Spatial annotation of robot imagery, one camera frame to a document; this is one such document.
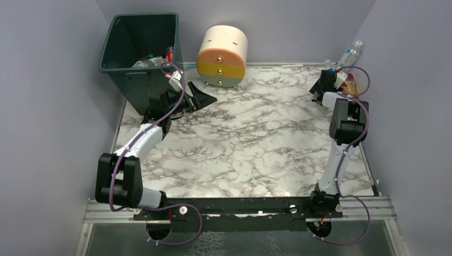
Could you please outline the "blue cap clear bottle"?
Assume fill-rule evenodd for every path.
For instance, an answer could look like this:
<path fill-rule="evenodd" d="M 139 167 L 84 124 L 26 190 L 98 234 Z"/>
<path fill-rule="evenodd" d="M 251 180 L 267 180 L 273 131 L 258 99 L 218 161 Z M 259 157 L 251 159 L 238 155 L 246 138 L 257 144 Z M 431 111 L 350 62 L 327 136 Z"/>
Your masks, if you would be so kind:
<path fill-rule="evenodd" d="M 337 72 L 337 64 L 331 60 L 326 60 L 324 62 L 324 67 L 326 70 Z"/>

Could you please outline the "green label water bottle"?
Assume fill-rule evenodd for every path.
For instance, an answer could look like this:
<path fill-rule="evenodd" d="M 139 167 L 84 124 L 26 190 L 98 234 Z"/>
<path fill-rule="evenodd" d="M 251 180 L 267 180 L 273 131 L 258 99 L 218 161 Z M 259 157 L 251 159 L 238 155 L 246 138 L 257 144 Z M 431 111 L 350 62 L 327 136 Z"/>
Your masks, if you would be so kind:
<path fill-rule="evenodd" d="M 153 54 L 148 54 L 147 56 L 141 58 L 140 61 L 142 61 L 142 62 L 152 61 L 154 58 L 155 58 L 155 56 Z"/>

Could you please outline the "red label clear bottle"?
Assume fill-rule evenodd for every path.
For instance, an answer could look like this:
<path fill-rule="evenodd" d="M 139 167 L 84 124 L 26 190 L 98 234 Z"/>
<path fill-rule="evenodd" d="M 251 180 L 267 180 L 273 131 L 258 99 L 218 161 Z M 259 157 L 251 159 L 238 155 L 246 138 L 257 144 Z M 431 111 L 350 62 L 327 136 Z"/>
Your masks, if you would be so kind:
<path fill-rule="evenodd" d="M 166 48 L 166 61 L 167 62 L 173 61 L 173 53 L 174 53 L 174 48 L 172 46 L 169 46 Z"/>

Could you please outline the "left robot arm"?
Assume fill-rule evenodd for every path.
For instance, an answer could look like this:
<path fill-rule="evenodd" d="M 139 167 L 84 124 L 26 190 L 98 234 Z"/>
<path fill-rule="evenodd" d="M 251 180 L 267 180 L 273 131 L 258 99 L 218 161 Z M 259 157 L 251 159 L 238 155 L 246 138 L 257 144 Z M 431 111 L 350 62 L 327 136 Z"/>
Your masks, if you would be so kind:
<path fill-rule="evenodd" d="M 217 102 L 217 98 L 188 82 L 176 92 L 169 86 L 154 85 L 148 91 L 149 105 L 137 133 L 114 153 L 98 160 L 95 200 L 109 204 L 114 212 L 124 208 L 157 209 L 164 206 L 163 191 L 143 185 L 141 164 L 169 133 L 173 114 L 193 113 Z"/>

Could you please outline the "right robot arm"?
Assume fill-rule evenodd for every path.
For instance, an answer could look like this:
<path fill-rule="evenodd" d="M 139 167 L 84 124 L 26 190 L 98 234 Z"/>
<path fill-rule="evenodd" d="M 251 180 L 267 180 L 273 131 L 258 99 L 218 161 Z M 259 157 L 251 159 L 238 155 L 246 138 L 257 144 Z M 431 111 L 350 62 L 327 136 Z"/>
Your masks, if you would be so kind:
<path fill-rule="evenodd" d="M 309 90 L 313 102 L 333 111 L 329 126 L 332 139 L 328 163 L 320 181 L 310 195 L 309 211 L 329 215 L 336 211 L 342 179 L 351 154 L 365 140 L 368 131 L 369 103 L 347 95 L 340 88 L 339 72 L 322 70 Z"/>

